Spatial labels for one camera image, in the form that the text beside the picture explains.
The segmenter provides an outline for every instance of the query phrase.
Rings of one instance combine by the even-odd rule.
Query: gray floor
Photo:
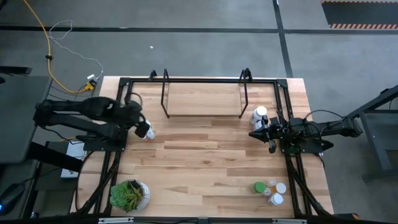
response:
[[[31,3],[48,26],[72,19],[76,26],[276,28],[271,0]],[[279,4],[285,28],[328,29],[320,1],[279,0]],[[9,1],[0,12],[0,24],[37,25],[21,1]],[[286,39],[293,75],[304,78],[312,110],[346,114],[398,83],[398,35],[289,34]],[[286,77],[277,34],[72,32],[60,42],[97,58],[105,75],[149,75],[152,69],[168,68],[170,75],[237,76],[249,67],[255,77]],[[1,64],[30,66],[32,75],[47,75],[47,48],[41,32],[1,31],[0,52]],[[95,63],[56,45],[53,54],[53,73],[72,89],[100,71]],[[51,94],[74,98],[55,90]],[[392,107],[397,108],[398,103],[393,102]],[[335,119],[326,113],[313,117],[315,121]],[[71,129],[57,130],[64,136],[76,134]],[[335,147],[325,153],[324,160],[335,213],[355,212],[363,219],[398,222],[397,180],[365,184],[361,179],[362,174],[378,169],[366,138],[329,139]],[[35,140],[59,138],[38,130]],[[62,200],[54,200],[65,198],[66,193],[47,192],[40,197],[43,200],[37,209],[43,215],[66,212]]]

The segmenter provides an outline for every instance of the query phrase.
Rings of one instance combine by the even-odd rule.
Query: white bottle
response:
[[[268,187],[266,188],[266,190],[262,193],[264,196],[270,196],[271,195],[271,189],[269,189]]]
[[[262,124],[261,124],[261,120],[257,121],[254,126],[253,126],[253,131],[261,128]]]
[[[144,140],[147,139],[147,138],[154,139],[155,138],[155,133],[152,130],[152,126],[150,125],[150,122],[148,120],[146,120],[146,123],[149,124],[149,130],[148,130],[147,134],[145,135],[145,137],[143,137],[142,139],[144,139]]]
[[[276,180],[275,179],[271,179],[267,181],[267,187],[273,187],[276,185]]]
[[[275,186],[276,192],[284,194],[286,192],[286,185],[284,183],[278,183]]]
[[[274,193],[271,197],[269,197],[268,202],[273,205],[280,205],[284,202],[284,198],[280,194]]]
[[[261,120],[261,118],[267,115],[267,108],[265,106],[259,106],[254,111],[250,117],[250,123],[254,125],[257,121]]]

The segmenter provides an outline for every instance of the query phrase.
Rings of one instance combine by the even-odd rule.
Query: green bottle cap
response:
[[[263,193],[266,190],[266,185],[263,182],[254,183],[254,191],[256,193]]]

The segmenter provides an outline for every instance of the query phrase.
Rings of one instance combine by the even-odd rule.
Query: succulent plant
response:
[[[143,193],[137,181],[124,181],[111,187],[111,205],[125,212],[136,210],[141,203]]]

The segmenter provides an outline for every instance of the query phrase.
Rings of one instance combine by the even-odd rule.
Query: white pot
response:
[[[146,184],[142,183],[141,181],[138,181],[138,180],[136,180],[136,181],[141,186],[142,193],[144,194],[144,196],[142,197],[141,203],[137,206],[137,209],[130,211],[130,212],[136,212],[136,211],[144,209],[148,205],[149,199],[150,199],[150,191],[149,191],[148,186]]]

